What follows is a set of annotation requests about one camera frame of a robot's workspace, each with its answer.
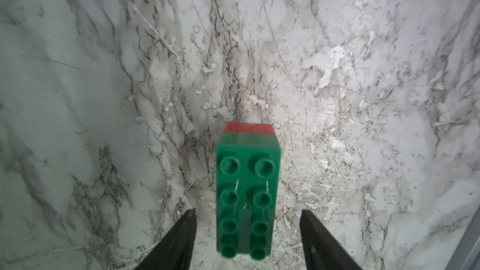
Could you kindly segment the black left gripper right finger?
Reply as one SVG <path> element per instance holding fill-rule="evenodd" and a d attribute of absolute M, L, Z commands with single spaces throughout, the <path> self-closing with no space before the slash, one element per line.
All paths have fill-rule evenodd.
<path fill-rule="evenodd" d="M 299 227 L 307 270 L 361 270 L 312 211 L 302 210 Z"/>

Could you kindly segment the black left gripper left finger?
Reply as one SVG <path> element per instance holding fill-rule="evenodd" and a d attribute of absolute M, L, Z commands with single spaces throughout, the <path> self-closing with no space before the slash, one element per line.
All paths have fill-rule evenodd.
<path fill-rule="evenodd" d="M 197 230 L 196 210 L 187 210 L 135 270 L 189 270 Z"/>

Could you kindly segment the green long lego brick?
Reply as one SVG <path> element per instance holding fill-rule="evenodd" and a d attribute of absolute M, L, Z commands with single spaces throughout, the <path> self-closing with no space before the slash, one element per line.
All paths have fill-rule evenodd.
<path fill-rule="evenodd" d="M 281 146 L 275 134 L 228 132 L 216 146 L 216 246 L 222 257 L 271 254 Z"/>

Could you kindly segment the red lego brick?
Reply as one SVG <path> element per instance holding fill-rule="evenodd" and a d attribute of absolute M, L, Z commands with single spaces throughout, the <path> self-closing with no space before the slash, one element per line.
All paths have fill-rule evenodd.
<path fill-rule="evenodd" d="M 232 133 L 258 133 L 265 135 L 275 135 L 275 129 L 272 124 L 258 124 L 258 123 L 243 123 L 243 122 L 228 122 L 225 132 Z"/>

